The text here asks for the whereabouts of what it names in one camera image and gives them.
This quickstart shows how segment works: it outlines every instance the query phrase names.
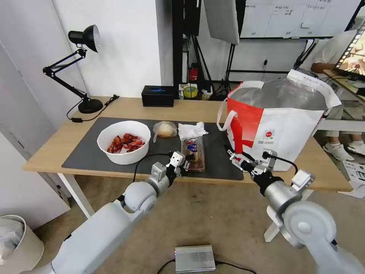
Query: monitor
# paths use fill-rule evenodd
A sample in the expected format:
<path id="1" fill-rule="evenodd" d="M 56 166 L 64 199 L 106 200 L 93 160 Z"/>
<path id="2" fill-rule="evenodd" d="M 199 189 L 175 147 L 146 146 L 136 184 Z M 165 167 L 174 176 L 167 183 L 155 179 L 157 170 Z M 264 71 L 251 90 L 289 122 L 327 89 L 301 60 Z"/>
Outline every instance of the monitor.
<path id="1" fill-rule="evenodd" d="M 365 23 L 336 63 L 335 70 L 341 75 L 357 76 L 360 80 L 365 80 Z"/>

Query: shopping bag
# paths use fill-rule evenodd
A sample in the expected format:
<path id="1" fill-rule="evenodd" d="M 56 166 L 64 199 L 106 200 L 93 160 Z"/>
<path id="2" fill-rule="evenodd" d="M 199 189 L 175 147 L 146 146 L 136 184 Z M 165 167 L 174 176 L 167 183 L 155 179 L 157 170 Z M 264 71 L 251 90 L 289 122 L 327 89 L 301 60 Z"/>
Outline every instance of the shopping bag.
<path id="1" fill-rule="evenodd" d="M 295 161 L 313 129 L 328 108 L 341 102 L 323 81 L 296 70 L 282 80 L 245 81 L 232 90 L 217 115 L 217 127 L 227 130 L 236 153 L 261 159 L 264 149 Z M 219 122 L 224 106 L 227 119 Z M 286 171 L 290 164 L 276 161 L 274 170 Z"/>

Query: lamp arm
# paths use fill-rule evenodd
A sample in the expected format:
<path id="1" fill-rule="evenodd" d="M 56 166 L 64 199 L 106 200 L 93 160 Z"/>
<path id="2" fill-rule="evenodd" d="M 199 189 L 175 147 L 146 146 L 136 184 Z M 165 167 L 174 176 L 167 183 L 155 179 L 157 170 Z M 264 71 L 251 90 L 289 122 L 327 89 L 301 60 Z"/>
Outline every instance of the lamp arm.
<path id="1" fill-rule="evenodd" d="M 80 48 L 80 49 L 78 49 L 77 51 L 75 51 L 74 53 L 72 53 L 72 54 L 70 54 L 70 55 L 66 56 L 66 57 L 65 57 L 65 58 L 63 58 L 63 59 L 61 59 L 60 61 L 58 61 L 58 62 L 56 62 L 56 63 L 54 63 L 54 64 L 52 64 L 52 65 L 50 65 L 50 66 L 48 66 L 48 67 L 43 68 L 43 73 L 44 73 L 45 75 L 47 75 L 48 77 L 52 78 L 52 79 L 53 79 L 53 80 L 55 80 L 57 83 L 59 83 L 59 84 L 63 85 L 65 88 L 69 89 L 69 90 L 70 90 L 70 91 L 72 91 L 74 94 L 76 94 L 77 96 L 79 96 L 80 98 L 82 98 L 82 99 L 84 99 L 84 100 L 86 100 L 86 99 L 88 98 L 87 93 L 83 93 L 83 92 L 81 92 L 80 90 L 78 90 L 77 88 L 75 88 L 75 87 L 73 87 L 73 86 L 69 85 L 69 84 L 68 84 L 68 83 L 66 83 L 64 80 L 62 80 L 62 79 L 60 79 L 59 77 L 57 77 L 57 76 L 56 76 L 56 73 L 57 73 L 57 72 L 59 72 L 59 71 L 61 71 L 61 70 L 63 70 L 63 69 L 65 69 L 65 68 L 67 68 L 67 67 L 69 67 L 69 66 L 71 66 L 72 64 L 74 64 L 74 63 L 76 63 L 76 62 L 80 61 L 81 59 L 84 59 L 84 58 L 85 58 L 85 56 L 86 56 L 86 51 L 87 51 L 86 49 L 84 49 L 84 48 Z M 78 59 L 76 59 L 76 60 L 74 60 L 74 61 L 72 61 L 72 62 L 70 62 L 70 63 L 68 63 L 68 64 L 65 64 L 65 65 L 61 65 L 61 66 L 59 66 L 59 65 L 58 65 L 58 64 L 60 64 L 60 63 L 62 63 L 63 61 L 65 61 L 65 60 L 67 60 L 67 59 L 71 58 L 72 56 L 74 56 L 74 55 L 76 55 L 76 54 L 79 54 L 79 55 L 80 55 L 80 57 L 79 57 Z"/>

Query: white sneaker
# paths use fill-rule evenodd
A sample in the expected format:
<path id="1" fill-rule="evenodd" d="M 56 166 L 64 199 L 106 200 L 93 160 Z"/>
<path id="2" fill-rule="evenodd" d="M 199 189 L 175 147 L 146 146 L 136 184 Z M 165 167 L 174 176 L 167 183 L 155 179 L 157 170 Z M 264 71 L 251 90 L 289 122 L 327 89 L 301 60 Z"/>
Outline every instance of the white sneaker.
<path id="1" fill-rule="evenodd" d="M 354 157 L 352 157 L 350 154 L 346 152 L 343 145 L 337 145 L 337 146 L 331 146 L 329 143 L 325 144 L 323 146 L 323 149 L 325 152 L 332 154 L 333 157 L 335 157 L 339 161 L 343 160 L 349 160 L 353 161 L 355 160 Z"/>
<path id="2" fill-rule="evenodd" d="M 354 145 L 350 143 L 347 147 L 347 149 L 353 153 L 359 154 L 363 157 L 365 157 L 365 144 L 361 145 Z"/>

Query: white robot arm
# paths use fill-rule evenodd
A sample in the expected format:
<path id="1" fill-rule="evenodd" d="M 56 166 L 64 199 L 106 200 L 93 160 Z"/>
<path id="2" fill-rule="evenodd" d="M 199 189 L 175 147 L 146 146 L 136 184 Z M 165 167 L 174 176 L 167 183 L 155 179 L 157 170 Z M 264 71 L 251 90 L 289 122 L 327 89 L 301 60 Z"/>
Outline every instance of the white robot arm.
<path id="1" fill-rule="evenodd" d="M 23 273 L 93 273 L 130 234 L 133 225 L 154 207 L 157 197 L 181 176 L 180 168 L 188 170 L 192 157 L 174 152 L 166 166 L 155 163 L 145 182 L 131 183 L 123 195 L 103 206 L 73 231 L 52 262 Z"/>
<path id="2" fill-rule="evenodd" d="M 233 165 L 248 171 L 268 200 L 267 213 L 279 227 L 284 238 L 294 247 L 307 247 L 321 274 L 364 274 L 358 259 L 340 248 L 336 241 L 336 223 L 332 215 L 320 205 L 301 201 L 303 191 L 310 186 L 314 176 L 299 170 L 291 186 L 282 178 L 274 177 L 272 170 L 277 153 L 265 150 L 262 159 L 255 161 L 248 154 L 236 154 L 226 148 Z"/>
<path id="3" fill-rule="evenodd" d="M 337 246 L 336 224 L 323 207 L 301 201 L 302 192 L 313 182 L 314 176 L 299 170 L 286 185 L 272 175 L 274 151 L 267 150 L 261 160 L 250 155 L 236 154 L 227 149 L 232 163 L 248 171 L 260 192 L 268 199 L 269 217 L 280 228 L 285 239 L 294 247 L 307 247 L 320 274 L 365 274 L 365 269 L 352 254 Z M 27 271 L 27 274 L 89 274 L 93 273 L 124 241 L 135 224 L 154 206 L 156 199 L 186 171 L 189 156 L 174 152 L 169 164 L 155 163 L 145 182 L 133 182 L 123 195 L 108 203 L 72 232 L 48 265 Z"/>

